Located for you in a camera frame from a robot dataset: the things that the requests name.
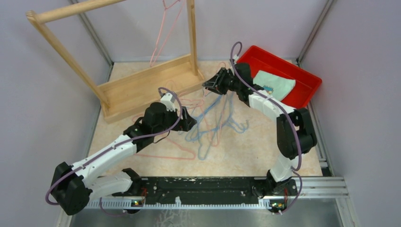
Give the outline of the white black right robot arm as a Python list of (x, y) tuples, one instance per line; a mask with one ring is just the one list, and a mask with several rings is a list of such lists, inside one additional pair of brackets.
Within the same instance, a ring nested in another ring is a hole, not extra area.
[(218, 95), (226, 95), (228, 91), (232, 91), (248, 107), (275, 121), (280, 154), (274, 166), (267, 172), (266, 188), (272, 195), (280, 194), (293, 173), (300, 169), (303, 154), (317, 144), (309, 111), (306, 108), (288, 106), (268, 94), (266, 89), (254, 83), (247, 63), (234, 64), (230, 69), (221, 68), (202, 85)]

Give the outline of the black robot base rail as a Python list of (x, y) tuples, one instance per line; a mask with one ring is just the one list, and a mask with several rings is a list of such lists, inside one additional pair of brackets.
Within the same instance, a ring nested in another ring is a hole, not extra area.
[(126, 192), (146, 205), (256, 205), (265, 196), (295, 196), (294, 179), (273, 183), (266, 177), (143, 177)]

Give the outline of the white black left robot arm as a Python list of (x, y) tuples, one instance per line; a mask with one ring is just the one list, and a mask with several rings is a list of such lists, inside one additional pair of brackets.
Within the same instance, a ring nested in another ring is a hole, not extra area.
[(171, 131), (190, 131), (197, 121), (190, 116), (185, 106), (181, 111), (168, 110), (161, 102), (152, 103), (142, 117), (123, 131), (111, 144), (97, 153), (72, 165), (60, 163), (54, 171), (52, 185), (47, 195), (51, 195), (63, 211), (75, 215), (89, 202), (108, 195), (141, 196), (141, 177), (131, 168), (110, 175), (101, 174), (137, 154), (145, 147), (155, 144), (155, 137)]

